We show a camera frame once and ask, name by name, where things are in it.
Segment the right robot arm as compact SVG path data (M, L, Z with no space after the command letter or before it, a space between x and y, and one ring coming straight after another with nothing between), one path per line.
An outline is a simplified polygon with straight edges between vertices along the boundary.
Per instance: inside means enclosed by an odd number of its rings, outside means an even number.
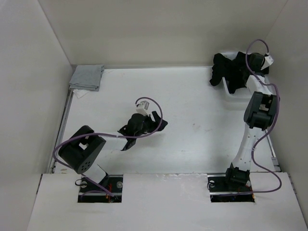
M245 55L245 64L249 76L245 81L246 87L252 94L244 113L244 135L239 150L232 160L230 167L226 170L223 185L230 196L252 195L250 180L251 165L273 174L270 169L258 164L255 160L257 145L265 139L276 124L280 97L276 86L265 82L262 71L273 64L273 58L266 53L251 53Z

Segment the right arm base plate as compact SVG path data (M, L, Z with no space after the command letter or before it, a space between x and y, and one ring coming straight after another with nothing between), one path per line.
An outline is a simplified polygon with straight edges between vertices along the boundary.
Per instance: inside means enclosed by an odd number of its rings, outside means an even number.
M225 176L209 176L207 188L213 203L255 202L253 194L238 195L251 191L252 187L240 183L226 183Z

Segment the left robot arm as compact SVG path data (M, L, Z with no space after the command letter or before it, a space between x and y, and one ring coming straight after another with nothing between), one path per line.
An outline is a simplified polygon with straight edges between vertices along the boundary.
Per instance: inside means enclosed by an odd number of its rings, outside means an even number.
M114 134L95 133L87 125L82 126L69 140L58 146L58 159L55 160L82 175L98 191L105 191L113 196L108 186L108 174L96 162L102 150L127 151L136 144L140 137L162 131L168 122L163 120L156 111L151 115L135 113L119 131Z

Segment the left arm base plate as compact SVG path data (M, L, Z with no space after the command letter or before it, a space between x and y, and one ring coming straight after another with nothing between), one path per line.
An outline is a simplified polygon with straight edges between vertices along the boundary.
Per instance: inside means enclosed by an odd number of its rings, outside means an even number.
M110 204L122 202L123 175L108 175L100 182L100 185L114 196L108 195L106 191L94 185L84 177L76 180L75 185L79 187L78 203Z

